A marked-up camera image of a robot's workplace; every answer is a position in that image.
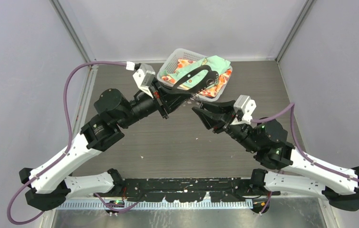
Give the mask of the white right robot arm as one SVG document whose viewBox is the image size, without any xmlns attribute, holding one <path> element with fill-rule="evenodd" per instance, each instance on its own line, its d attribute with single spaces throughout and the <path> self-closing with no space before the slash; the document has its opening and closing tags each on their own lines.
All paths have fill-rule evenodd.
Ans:
<svg viewBox="0 0 359 228">
<path fill-rule="evenodd" d="M 359 166 L 343 168 L 309 156 L 287 141 L 288 133 L 276 119 L 254 120 L 255 108 L 246 95 L 193 107 L 206 129 L 226 133 L 260 163 L 249 182 L 253 194 L 288 191 L 327 200 L 341 210 L 359 210 Z"/>
</svg>

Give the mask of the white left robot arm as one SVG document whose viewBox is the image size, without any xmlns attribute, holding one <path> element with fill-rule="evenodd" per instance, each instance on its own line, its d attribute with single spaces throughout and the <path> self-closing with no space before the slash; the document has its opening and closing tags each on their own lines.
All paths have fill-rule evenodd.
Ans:
<svg viewBox="0 0 359 228">
<path fill-rule="evenodd" d="M 27 204 L 48 211 L 74 197 L 96 193 L 119 196 L 125 182 L 117 170 L 82 177 L 73 176 L 73 172 L 121 140 L 123 129 L 154 112 L 166 119 L 190 97 L 190 93 L 168 88 L 156 79 L 151 83 L 151 94 L 138 91 L 132 100 L 127 100 L 118 89 L 105 90 L 94 104 L 97 114 L 65 149 L 45 164 L 19 172 L 21 182 L 29 187 L 25 193 Z"/>
</svg>

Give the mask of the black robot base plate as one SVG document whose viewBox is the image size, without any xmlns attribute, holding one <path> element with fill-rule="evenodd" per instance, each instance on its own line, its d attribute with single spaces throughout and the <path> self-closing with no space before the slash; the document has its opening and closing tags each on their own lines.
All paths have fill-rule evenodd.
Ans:
<svg viewBox="0 0 359 228">
<path fill-rule="evenodd" d="M 130 202 L 242 202 L 254 196 L 268 196 L 263 188 L 253 188 L 250 179 L 233 178 L 152 178 L 125 179 L 102 197 L 125 198 Z"/>
</svg>

